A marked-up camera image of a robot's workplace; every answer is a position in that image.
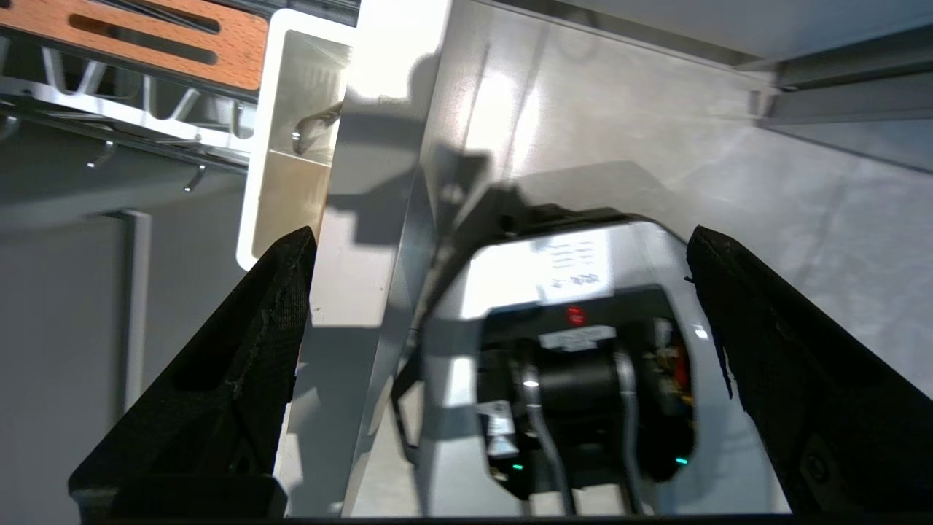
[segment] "wooden cutting board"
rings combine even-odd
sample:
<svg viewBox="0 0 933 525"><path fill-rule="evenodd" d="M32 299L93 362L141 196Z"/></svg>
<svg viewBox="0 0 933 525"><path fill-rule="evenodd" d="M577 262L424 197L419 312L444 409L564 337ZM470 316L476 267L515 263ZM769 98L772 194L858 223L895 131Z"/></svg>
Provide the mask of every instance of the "wooden cutting board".
<svg viewBox="0 0 933 525"><path fill-rule="evenodd" d="M216 32L159 20L93 0L13 0L0 25L219 84L256 91L269 24L204 0L124 0Z"/></svg>

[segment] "red light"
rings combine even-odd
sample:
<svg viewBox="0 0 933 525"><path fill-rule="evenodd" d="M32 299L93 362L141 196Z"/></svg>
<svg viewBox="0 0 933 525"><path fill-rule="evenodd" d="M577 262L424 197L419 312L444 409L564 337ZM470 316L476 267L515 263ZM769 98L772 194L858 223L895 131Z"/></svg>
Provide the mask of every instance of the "red light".
<svg viewBox="0 0 933 525"><path fill-rule="evenodd" d="M568 306L567 320L574 326L583 326L586 324L586 313L579 306Z"/></svg>

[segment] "sink basin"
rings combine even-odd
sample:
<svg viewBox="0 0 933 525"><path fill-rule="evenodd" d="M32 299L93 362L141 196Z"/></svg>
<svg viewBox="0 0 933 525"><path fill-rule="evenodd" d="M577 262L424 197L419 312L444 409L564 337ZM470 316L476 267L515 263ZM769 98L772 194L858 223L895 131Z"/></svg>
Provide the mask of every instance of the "sink basin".
<svg viewBox="0 0 933 525"><path fill-rule="evenodd" d="M237 242L237 262L245 270L301 226L311 226L320 242L340 121L301 154L292 134L301 119L343 99L354 31L290 9L272 16Z"/></svg>

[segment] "gray wall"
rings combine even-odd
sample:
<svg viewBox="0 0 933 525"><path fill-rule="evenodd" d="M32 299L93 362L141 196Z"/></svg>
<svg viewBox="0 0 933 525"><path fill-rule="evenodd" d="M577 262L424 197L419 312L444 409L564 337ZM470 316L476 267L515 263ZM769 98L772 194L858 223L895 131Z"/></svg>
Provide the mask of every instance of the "gray wall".
<svg viewBox="0 0 933 525"><path fill-rule="evenodd" d="M562 0L762 58L800 56L933 22L929 0Z"/></svg>
<svg viewBox="0 0 933 525"><path fill-rule="evenodd" d="M153 217L145 385L244 274L242 200L240 187L140 208ZM122 243L104 217L0 237L2 523L77 523L67 478L121 404Z"/></svg>

